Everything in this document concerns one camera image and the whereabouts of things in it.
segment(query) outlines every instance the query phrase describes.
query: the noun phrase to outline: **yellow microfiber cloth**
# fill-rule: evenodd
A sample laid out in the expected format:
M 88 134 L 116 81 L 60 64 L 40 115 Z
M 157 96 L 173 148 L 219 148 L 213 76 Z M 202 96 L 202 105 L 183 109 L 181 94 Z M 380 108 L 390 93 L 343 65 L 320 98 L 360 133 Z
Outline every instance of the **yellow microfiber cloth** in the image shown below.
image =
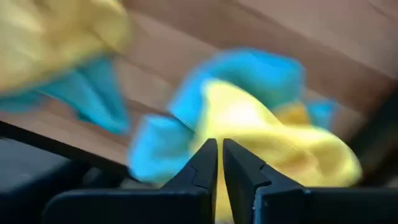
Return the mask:
M 192 144 L 193 152 L 208 139 L 218 144 L 216 220 L 231 219 L 222 148 L 230 138 L 270 166 L 307 187 L 344 187 L 362 174 L 351 149 L 327 130 L 310 124 L 305 106 L 291 102 L 269 111 L 255 97 L 221 80 L 204 87 L 205 105 Z
M 61 75 L 98 54 L 121 50 L 127 13 L 115 0 L 2 0 L 0 94 Z

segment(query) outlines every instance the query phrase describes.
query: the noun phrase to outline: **black plastic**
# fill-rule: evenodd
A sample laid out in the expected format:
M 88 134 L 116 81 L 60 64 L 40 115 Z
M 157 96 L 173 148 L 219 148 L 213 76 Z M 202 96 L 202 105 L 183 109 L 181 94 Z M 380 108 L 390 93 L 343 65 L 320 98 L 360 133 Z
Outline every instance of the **black plastic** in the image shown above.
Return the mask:
M 0 139 L 0 223 L 39 223 L 54 195 L 78 187 L 89 166 Z
M 389 131 L 397 132 L 398 121 L 398 88 L 396 88 L 386 101 L 370 116 L 368 122 L 348 142 L 348 146 L 361 158 L 383 139 Z
M 8 138 L 23 142 L 30 146 L 61 155 L 73 161 L 83 162 L 117 175 L 129 177 L 128 168 L 125 165 L 90 153 L 85 149 L 73 147 L 3 121 L 0 121 L 0 138 Z
M 48 203 L 43 223 L 214 223 L 216 180 L 217 145 L 209 139 L 161 189 L 65 192 Z
M 398 190 L 306 188 L 232 140 L 224 172 L 235 224 L 398 223 Z

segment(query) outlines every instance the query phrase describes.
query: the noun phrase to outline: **wood grain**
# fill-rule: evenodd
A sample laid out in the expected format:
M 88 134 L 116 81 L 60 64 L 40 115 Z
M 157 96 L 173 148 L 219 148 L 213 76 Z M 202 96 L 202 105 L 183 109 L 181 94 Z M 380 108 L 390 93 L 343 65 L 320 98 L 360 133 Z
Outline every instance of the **wood grain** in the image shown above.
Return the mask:
M 375 8 L 386 0 L 232 0 L 290 30 L 396 77 L 397 20 Z
M 134 40 L 126 57 L 135 66 L 163 78 L 177 87 L 198 63 L 218 49 L 161 21 L 131 11 Z
M 369 113 L 396 86 L 394 78 L 240 2 L 128 0 L 126 5 L 217 48 L 250 46 L 297 58 L 307 69 L 309 88 L 361 113 Z

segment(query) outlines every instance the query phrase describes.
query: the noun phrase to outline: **blue microfiber cloth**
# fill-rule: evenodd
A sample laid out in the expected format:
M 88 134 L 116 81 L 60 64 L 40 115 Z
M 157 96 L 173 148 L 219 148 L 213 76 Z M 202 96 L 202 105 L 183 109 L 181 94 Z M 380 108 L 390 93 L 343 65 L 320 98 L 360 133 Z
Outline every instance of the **blue microfiber cloth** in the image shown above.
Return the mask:
M 119 91 L 111 60 L 100 57 L 64 72 L 61 78 L 34 90 L 0 99 L 0 110 L 16 113 L 35 107 L 44 95 L 67 103 L 78 117 L 108 131 L 129 130 L 129 116 Z
M 227 50 L 199 65 L 168 106 L 175 118 L 148 116 L 145 119 L 131 144 L 131 175 L 138 180 L 162 184 L 189 161 L 192 156 L 189 144 L 203 108 L 201 88 L 206 81 L 218 78 L 230 82 L 273 110 L 300 100 L 304 72 L 294 59 L 256 49 Z M 321 128 L 329 127 L 333 108 L 333 103 L 307 107 L 313 124 Z

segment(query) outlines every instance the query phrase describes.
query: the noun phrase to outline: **microfiber cloth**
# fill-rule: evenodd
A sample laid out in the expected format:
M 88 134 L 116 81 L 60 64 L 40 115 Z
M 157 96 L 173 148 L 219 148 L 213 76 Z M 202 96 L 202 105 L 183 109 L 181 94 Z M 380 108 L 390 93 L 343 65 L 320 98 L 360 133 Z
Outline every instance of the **microfiber cloth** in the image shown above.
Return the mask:
M 346 187 L 361 178 L 353 151 L 332 133 L 311 125 L 300 103 L 271 112 L 244 90 L 219 80 L 207 82 L 203 92 L 205 105 L 190 149 L 196 152 L 208 138 L 217 140 L 217 220 L 232 219 L 223 175 L 225 138 L 307 187 Z
M 44 96 L 56 98 L 76 110 L 78 117 L 108 131 L 129 130 L 129 116 L 111 65 L 100 57 L 60 75 L 51 83 L 20 95 L 0 98 L 0 110 L 16 113 L 37 106 Z
M 0 95 L 120 52 L 130 34 L 127 11 L 115 0 L 1 0 L 0 24 Z
M 201 89 L 208 80 L 218 78 L 230 82 L 252 94 L 267 108 L 277 110 L 287 103 L 300 101 L 303 73 L 298 61 L 256 49 L 226 50 L 202 63 L 193 69 L 168 105 L 175 118 L 156 115 L 144 118 L 129 150 L 131 174 L 141 181 L 161 184 L 184 167 L 203 109 Z M 307 110 L 313 125 L 329 128 L 334 110 L 332 101 L 310 103 Z M 167 144 L 178 146 L 179 153 L 173 151 L 170 156 L 165 149 Z
M 303 73 L 291 58 L 254 49 L 223 52 L 199 65 L 169 104 L 174 118 L 145 118 L 129 151 L 131 174 L 162 185 L 205 139 L 232 138 L 303 185 L 353 184 L 361 175 L 358 160 L 327 131 L 334 103 L 303 103 Z M 216 217 L 226 220 L 222 167 L 218 172 Z

